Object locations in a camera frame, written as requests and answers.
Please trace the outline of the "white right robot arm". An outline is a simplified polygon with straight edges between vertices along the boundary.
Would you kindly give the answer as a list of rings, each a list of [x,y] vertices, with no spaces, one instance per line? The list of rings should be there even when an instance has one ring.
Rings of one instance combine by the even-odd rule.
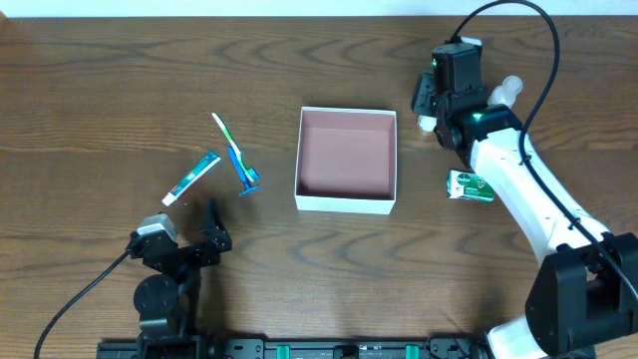
[[[539,271],[521,317],[491,329],[494,358],[558,358],[637,331],[637,238],[613,234],[566,191],[504,104],[489,104],[481,47],[454,40],[421,73],[415,114],[503,202]]]

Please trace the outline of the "clear bottle with blue liquid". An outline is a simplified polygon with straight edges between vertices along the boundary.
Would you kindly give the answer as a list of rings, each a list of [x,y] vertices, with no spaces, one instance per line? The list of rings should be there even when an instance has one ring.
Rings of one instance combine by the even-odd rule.
[[[508,76],[502,83],[494,88],[487,99],[487,104],[506,105],[510,109],[515,103],[517,95],[523,89],[523,81],[518,76]]]

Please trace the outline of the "white patterned cream tube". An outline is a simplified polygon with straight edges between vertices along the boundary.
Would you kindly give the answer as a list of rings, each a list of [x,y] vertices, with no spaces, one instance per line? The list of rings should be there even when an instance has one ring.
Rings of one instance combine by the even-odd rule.
[[[437,119],[435,117],[429,117],[429,116],[418,116],[417,125],[418,125],[419,131],[422,134],[427,135],[429,133],[432,133],[435,130],[437,125]]]

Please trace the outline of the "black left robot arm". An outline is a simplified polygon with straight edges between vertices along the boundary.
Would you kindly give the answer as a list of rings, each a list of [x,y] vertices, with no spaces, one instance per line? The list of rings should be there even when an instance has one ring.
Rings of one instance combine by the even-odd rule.
[[[177,337],[195,332],[200,270],[217,265],[220,255],[232,248],[230,234],[213,200],[199,232],[203,241],[179,246],[177,227],[161,212],[146,217],[131,233],[127,254],[157,272],[143,280],[134,294],[144,336]]]

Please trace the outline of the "green white toothpaste tube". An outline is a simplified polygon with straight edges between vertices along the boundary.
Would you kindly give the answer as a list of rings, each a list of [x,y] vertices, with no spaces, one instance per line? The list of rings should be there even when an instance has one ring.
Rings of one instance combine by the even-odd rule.
[[[178,198],[180,198],[193,184],[195,184],[203,175],[215,167],[221,158],[215,152],[207,152],[199,162],[184,176],[184,178],[175,185],[161,200],[164,206],[171,206]]]

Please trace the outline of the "green soap bar package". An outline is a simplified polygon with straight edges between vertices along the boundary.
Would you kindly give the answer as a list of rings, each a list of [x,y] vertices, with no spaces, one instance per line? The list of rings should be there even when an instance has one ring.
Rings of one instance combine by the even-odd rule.
[[[494,190],[474,173],[450,170],[447,178],[447,193],[450,199],[466,199],[492,202]]]

